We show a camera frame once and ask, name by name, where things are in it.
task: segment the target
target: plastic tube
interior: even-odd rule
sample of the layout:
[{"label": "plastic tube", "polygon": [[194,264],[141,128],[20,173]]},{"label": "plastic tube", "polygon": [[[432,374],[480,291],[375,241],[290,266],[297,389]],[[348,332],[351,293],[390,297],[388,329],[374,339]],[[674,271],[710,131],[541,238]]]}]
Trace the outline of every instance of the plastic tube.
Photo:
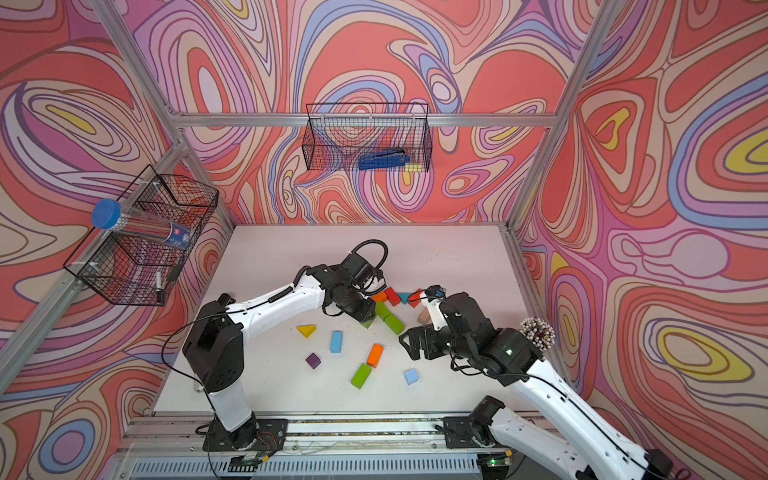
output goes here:
[{"label": "plastic tube", "polygon": [[120,205],[108,198],[96,204],[91,214],[91,222],[96,228],[146,238],[180,250],[189,247],[192,237],[189,229],[167,218],[135,207]]}]

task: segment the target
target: white tabletop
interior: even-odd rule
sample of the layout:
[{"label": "white tabletop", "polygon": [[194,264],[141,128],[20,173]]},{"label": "white tabletop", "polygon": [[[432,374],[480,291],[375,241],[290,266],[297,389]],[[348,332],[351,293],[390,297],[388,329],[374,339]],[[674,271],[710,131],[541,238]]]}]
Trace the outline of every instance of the white tabletop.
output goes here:
[{"label": "white tabletop", "polygon": [[[254,298],[293,281],[302,265],[341,262],[369,238],[389,246],[382,270],[397,292],[434,284],[448,295],[465,291],[496,327],[516,328],[527,316],[496,226],[238,226],[201,304],[225,292],[237,301]],[[360,250],[374,264],[380,252],[376,245]],[[418,326],[423,307],[387,305],[406,329]],[[296,327],[307,324],[317,330],[305,339]],[[333,330],[343,332],[338,354],[329,349]],[[374,343],[383,345],[384,353],[358,390],[349,381]],[[310,353],[322,362],[315,370],[305,361]],[[258,336],[244,355],[243,387],[256,412],[456,412],[471,410],[485,395],[516,410],[533,410],[494,380],[452,372],[447,356],[412,361],[381,319],[365,329],[347,315],[325,316],[320,309],[301,313]],[[182,354],[174,366],[191,373]],[[411,368],[420,381],[409,386],[404,373]],[[202,412],[210,406],[191,380],[171,372],[155,411]]]}]

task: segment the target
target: black wire basket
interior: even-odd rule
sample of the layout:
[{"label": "black wire basket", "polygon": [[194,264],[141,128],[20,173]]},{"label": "black wire basket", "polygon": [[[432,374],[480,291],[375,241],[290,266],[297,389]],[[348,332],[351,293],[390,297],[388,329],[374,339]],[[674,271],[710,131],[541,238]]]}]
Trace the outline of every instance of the black wire basket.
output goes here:
[{"label": "black wire basket", "polygon": [[184,175],[158,174],[151,169],[150,180],[138,182],[147,168],[118,200],[146,184],[133,207],[186,227],[191,239],[189,247],[180,250],[142,237],[110,232],[89,258],[72,262],[74,255],[93,241],[96,229],[92,228],[67,258],[64,268],[114,305],[165,305],[219,201],[216,188]]},{"label": "black wire basket", "polygon": [[306,113],[307,170],[429,171],[425,103],[317,103],[307,104]]}]

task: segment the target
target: psychedelic patterned wall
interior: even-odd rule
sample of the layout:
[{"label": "psychedelic patterned wall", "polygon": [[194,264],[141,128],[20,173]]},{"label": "psychedelic patterned wall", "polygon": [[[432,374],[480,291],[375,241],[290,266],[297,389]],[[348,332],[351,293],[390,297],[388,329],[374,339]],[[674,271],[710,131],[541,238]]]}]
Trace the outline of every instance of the psychedelic patterned wall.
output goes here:
[{"label": "psychedelic patterned wall", "polygon": [[[93,205],[169,143],[87,0],[0,2],[0,45],[5,343],[88,232]],[[226,241],[212,218],[162,309],[111,306],[90,290],[75,300],[0,397],[1,479],[97,477],[153,401],[160,346],[194,313]]]},{"label": "psychedelic patterned wall", "polygon": [[516,232],[590,404],[768,478],[768,3],[628,3]]},{"label": "psychedelic patterned wall", "polygon": [[[124,19],[177,111],[424,101],[441,113],[541,113],[554,111],[596,8],[171,0],[130,4]],[[306,172],[299,128],[187,135],[241,223],[467,222],[507,219],[542,130],[435,129],[429,174]]]},{"label": "psychedelic patterned wall", "polygon": [[300,128],[187,129],[238,223],[500,222],[543,128],[461,127],[432,170],[307,171]]}]

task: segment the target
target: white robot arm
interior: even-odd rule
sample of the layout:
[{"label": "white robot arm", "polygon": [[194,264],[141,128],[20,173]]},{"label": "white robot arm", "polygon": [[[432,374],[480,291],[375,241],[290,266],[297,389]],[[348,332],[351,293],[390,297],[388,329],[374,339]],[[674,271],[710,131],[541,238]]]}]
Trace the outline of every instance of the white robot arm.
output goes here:
[{"label": "white robot arm", "polygon": [[[372,266],[357,250],[380,245],[384,253]],[[336,305],[360,323],[374,317],[376,303],[369,297],[386,288],[381,266],[388,249],[381,240],[366,240],[338,265],[304,266],[289,285],[243,303],[223,294],[200,308],[182,347],[192,370],[205,388],[216,419],[226,432],[226,448],[248,449],[258,431],[240,376],[243,347],[260,333],[301,312]]]},{"label": "white robot arm", "polygon": [[[669,458],[646,451],[622,435],[590,407],[554,370],[541,351],[515,329],[495,329],[466,293],[445,297],[439,285],[419,294],[432,325],[411,328],[400,343],[411,359],[451,356],[451,368],[498,380],[523,396],[565,440],[520,419],[492,397],[470,415],[472,438],[517,449],[564,480],[652,480],[667,478]],[[467,359],[459,366],[457,359]]]}]

